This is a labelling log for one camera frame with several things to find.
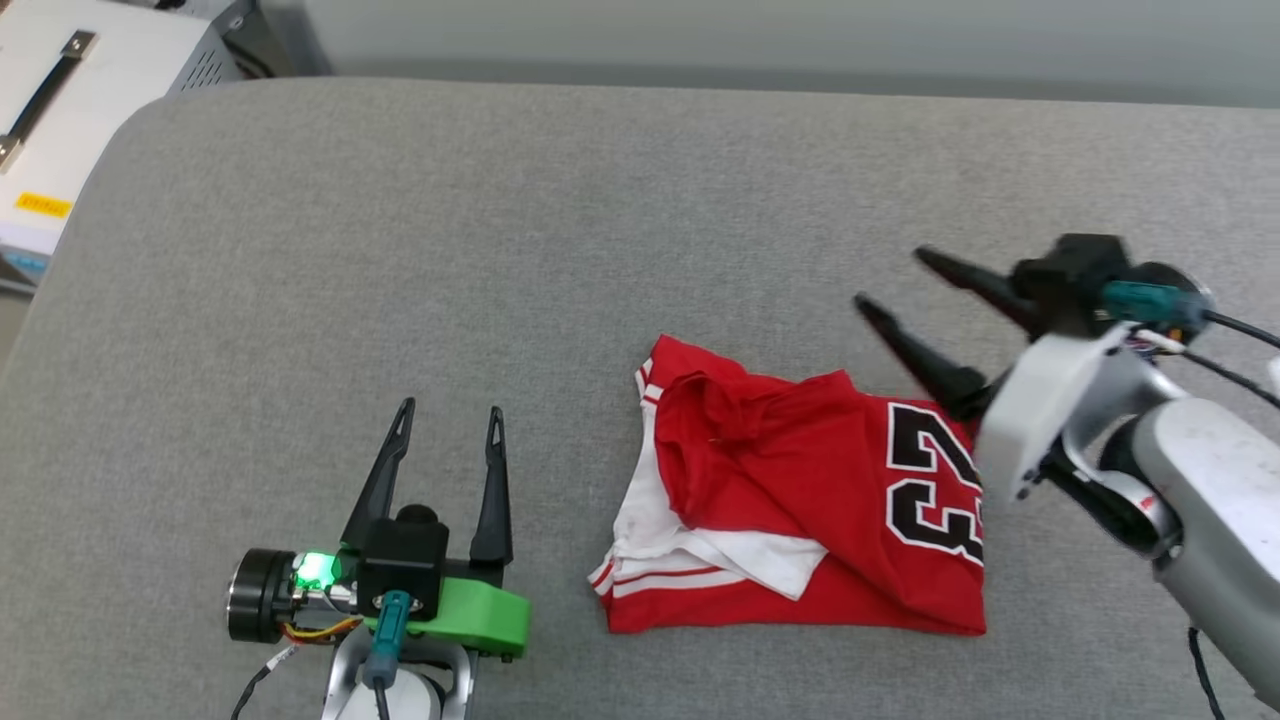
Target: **teal connector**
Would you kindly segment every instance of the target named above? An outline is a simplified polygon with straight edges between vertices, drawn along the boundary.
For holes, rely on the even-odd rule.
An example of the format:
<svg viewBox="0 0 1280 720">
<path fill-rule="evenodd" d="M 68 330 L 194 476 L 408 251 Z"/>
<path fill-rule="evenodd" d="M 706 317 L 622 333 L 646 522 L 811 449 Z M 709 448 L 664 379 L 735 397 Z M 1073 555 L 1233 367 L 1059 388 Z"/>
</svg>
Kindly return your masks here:
<svg viewBox="0 0 1280 720">
<path fill-rule="evenodd" d="M 383 596 L 383 610 L 378 615 L 378 629 L 374 630 L 374 648 L 365 660 L 365 684 L 370 688 L 378 680 L 383 682 L 384 688 L 396 684 L 399 648 L 404 642 L 412 603 L 413 598 L 404 591 L 390 591 Z"/>
<path fill-rule="evenodd" d="M 1102 288 L 1102 309 L 1117 320 L 1197 332 L 1204 327 L 1204 300 L 1165 284 L 1110 282 Z"/>
</svg>

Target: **red and white clothing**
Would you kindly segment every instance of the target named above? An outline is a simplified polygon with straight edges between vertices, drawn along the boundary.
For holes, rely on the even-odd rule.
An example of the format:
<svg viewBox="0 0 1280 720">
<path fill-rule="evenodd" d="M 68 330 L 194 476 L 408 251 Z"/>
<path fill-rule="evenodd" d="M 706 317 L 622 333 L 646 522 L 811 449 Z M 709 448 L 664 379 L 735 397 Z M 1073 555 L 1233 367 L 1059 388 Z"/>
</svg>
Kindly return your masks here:
<svg viewBox="0 0 1280 720">
<path fill-rule="evenodd" d="M 636 373 L 644 442 L 590 575 L 614 633 L 813 623 L 982 634 L 982 527 L 963 429 L 792 383 L 663 336 Z"/>
</svg>

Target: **green light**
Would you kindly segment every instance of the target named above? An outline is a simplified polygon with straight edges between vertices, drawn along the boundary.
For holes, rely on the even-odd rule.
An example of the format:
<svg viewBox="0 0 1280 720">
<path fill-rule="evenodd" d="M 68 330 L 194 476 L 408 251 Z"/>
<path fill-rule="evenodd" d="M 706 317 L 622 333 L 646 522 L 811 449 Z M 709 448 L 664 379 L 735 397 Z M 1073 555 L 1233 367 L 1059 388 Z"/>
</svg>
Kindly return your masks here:
<svg viewBox="0 0 1280 720">
<path fill-rule="evenodd" d="M 338 559 L 333 555 L 305 552 L 294 577 L 297 578 L 298 587 L 325 591 L 338 579 L 337 570 Z"/>
</svg>

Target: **gray table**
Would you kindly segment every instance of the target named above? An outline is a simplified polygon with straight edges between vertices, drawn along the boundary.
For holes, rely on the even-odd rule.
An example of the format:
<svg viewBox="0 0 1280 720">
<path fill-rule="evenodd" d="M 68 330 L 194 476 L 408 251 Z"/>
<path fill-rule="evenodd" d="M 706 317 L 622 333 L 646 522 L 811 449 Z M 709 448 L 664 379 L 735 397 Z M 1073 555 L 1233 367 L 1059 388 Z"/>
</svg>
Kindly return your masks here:
<svg viewBox="0 0 1280 720">
<path fill-rule="evenodd" d="M 1275 320 L 1276 137 L 1248 110 L 371 79 L 155 104 L 95 170 L 0 380 L 0 717 L 225 717 L 269 655 L 225 637 L 232 566 L 332 547 L 406 395 L 399 497 L 457 528 L 454 555 L 506 410 L 508 580 L 536 618 L 527 660 L 483 669 L 477 719 L 1207 717 L 1180 611 L 1051 489 L 988 503 L 980 639 L 611 637 L 585 575 L 658 333 L 911 395 L 852 292 L 998 370 L 1019 334 L 909 250 L 1007 266 L 1062 232 L 1125 234 Z M 325 661 L 284 665 L 244 717 L 316 716 Z M 1230 717 L 1274 716 L 1208 661 Z"/>
</svg>

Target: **orange sticker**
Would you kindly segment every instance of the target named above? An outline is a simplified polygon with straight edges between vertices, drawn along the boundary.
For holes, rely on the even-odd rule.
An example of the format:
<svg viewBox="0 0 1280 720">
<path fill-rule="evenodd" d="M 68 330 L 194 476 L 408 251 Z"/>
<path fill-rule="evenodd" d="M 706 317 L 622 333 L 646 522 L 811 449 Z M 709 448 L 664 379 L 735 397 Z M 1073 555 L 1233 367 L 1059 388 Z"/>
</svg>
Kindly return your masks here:
<svg viewBox="0 0 1280 720">
<path fill-rule="evenodd" d="M 35 192 L 23 192 L 13 206 L 19 210 L 29 210 L 51 218 L 65 218 L 72 211 L 70 202 L 65 200 L 56 200 L 54 197 L 45 197 L 44 195 L 36 195 Z"/>
</svg>

